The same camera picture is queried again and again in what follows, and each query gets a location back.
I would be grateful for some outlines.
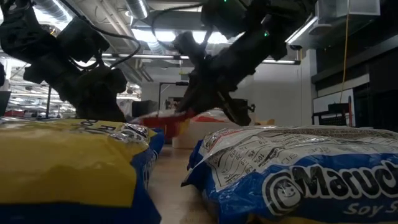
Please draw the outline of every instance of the maruchan logo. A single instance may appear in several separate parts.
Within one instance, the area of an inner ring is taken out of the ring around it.
[[[347,198],[398,198],[398,166],[382,161],[373,168],[335,171],[320,165],[292,166],[269,175],[262,194],[274,215],[285,215],[300,205],[304,198],[344,200]]]

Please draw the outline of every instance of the yellow cable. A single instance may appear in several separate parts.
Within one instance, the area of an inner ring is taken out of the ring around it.
[[[344,69],[343,69],[343,82],[341,83],[341,94],[340,94],[340,103],[343,99],[343,91],[344,91],[344,82],[346,81],[346,73],[347,73],[347,48],[348,48],[348,21],[349,21],[349,11],[351,10],[351,1],[348,0],[348,12],[346,19],[346,43],[344,49]]]

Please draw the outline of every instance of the robotic manipulator joint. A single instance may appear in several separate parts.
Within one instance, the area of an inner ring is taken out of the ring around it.
[[[244,2],[208,0],[202,7],[201,21],[208,30],[216,27],[227,38],[244,33],[219,54],[207,55],[206,41],[197,44],[190,32],[174,40],[174,47],[195,66],[176,112],[199,114],[219,107],[231,121],[248,125],[247,109],[237,107],[229,92],[268,56],[279,60],[286,55],[285,39],[302,26],[315,5],[315,0]],[[116,94],[126,89],[126,79],[121,70],[111,70],[95,57],[109,47],[108,42],[80,17],[54,37],[41,29],[30,0],[16,0],[16,5],[12,10],[2,5],[0,44],[5,53],[32,64],[24,79],[46,81],[81,118],[125,121]],[[97,64],[83,71],[73,63],[92,57]]]

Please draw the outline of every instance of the maruchan package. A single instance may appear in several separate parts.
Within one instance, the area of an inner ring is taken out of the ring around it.
[[[156,136],[124,123],[1,118],[0,223],[160,223],[147,193]]]
[[[222,129],[200,141],[193,184],[220,224],[398,221],[398,134],[333,126]]]

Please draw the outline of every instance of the table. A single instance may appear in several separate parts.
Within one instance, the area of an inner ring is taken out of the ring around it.
[[[148,192],[160,215],[161,224],[216,224],[207,213],[194,186],[181,187],[186,178],[191,150],[164,147],[150,177]]]

